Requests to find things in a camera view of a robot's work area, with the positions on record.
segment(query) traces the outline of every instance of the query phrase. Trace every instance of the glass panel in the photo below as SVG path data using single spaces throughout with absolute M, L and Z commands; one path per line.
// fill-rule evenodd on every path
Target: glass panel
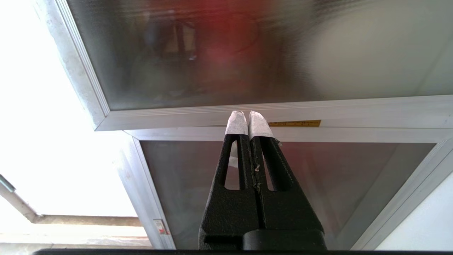
M 146 141 L 141 145 L 176 247 L 197 249 L 198 229 L 222 143 Z M 282 151 L 324 226 L 328 247 L 349 249 L 433 146 L 285 142 Z M 383 192 L 372 198 L 373 206 L 352 222 L 355 227 L 348 228 L 348 238 L 339 243 L 340 231 L 385 169 L 390 174 Z M 229 176 L 226 186 L 234 189 L 237 169 L 229 170 L 236 175 Z
M 112 110 L 452 94 L 449 0 L 68 0 Z

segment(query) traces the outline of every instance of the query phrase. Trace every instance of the sticker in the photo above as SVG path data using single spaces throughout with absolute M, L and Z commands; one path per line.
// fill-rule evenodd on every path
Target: sticker
M 304 120 L 304 121 L 285 121 L 285 122 L 270 122 L 270 127 L 310 127 L 318 128 L 321 125 L 321 120 Z
M 165 226 L 164 226 L 164 223 L 162 222 L 162 220 L 154 220 L 154 224 L 156 224 L 156 228 L 157 228 L 157 231 L 159 232 L 159 234 L 161 235 L 166 235 L 167 234 L 167 231 L 165 231 Z

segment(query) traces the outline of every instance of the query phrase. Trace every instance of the clamp jaw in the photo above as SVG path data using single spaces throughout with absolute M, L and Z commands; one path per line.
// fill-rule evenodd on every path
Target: clamp jaw
M 225 188 L 237 143 L 240 190 Z M 274 191 L 267 186 L 265 167 Z M 201 250 L 326 250 L 323 227 L 261 114 L 233 112 L 198 236 Z

